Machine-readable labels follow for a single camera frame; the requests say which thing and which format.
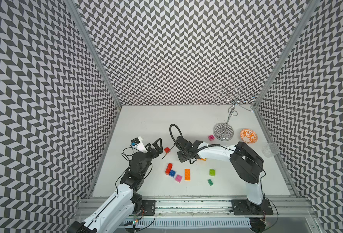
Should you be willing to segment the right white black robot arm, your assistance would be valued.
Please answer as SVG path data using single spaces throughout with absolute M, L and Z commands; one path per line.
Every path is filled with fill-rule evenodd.
M 262 178 L 266 176 L 263 158 L 245 142 L 238 142 L 234 146 L 221 144 L 208 144 L 203 141 L 191 143 L 186 140 L 176 124 L 169 126 L 169 133 L 176 148 L 180 162 L 188 161 L 194 164 L 199 159 L 213 159 L 230 162 L 241 178 L 246 183 L 247 201 L 260 206 L 265 194 L 262 188 Z

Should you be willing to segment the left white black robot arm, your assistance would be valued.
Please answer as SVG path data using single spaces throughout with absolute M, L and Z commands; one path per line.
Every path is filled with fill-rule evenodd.
M 113 233 L 130 215 L 145 212 L 138 191 L 153 168 L 152 160 L 163 153 L 162 139 L 144 145 L 138 137 L 131 145 L 135 152 L 116 180 L 114 193 L 83 222 L 74 221 L 68 227 L 68 233 Z

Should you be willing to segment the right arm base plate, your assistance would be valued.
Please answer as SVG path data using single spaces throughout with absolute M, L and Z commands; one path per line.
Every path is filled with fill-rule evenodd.
M 264 199 L 260 205 L 256 205 L 246 200 L 231 200 L 232 210 L 236 216 L 256 216 L 256 215 L 270 215 L 274 214 L 269 200 Z

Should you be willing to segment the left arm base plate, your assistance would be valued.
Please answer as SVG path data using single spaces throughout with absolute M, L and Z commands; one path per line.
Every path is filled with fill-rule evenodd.
M 129 216 L 153 216 L 156 209 L 156 200 L 141 200 L 130 202 Z

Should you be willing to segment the blue small lego brick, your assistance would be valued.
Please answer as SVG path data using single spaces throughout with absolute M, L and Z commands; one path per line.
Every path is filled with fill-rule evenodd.
M 174 177 L 175 174 L 176 174 L 176 172 L 175 172 L 174 170 L 171 170 L 171 171 L 169 172 L 169 175 L 170 175 L 171 177 Z

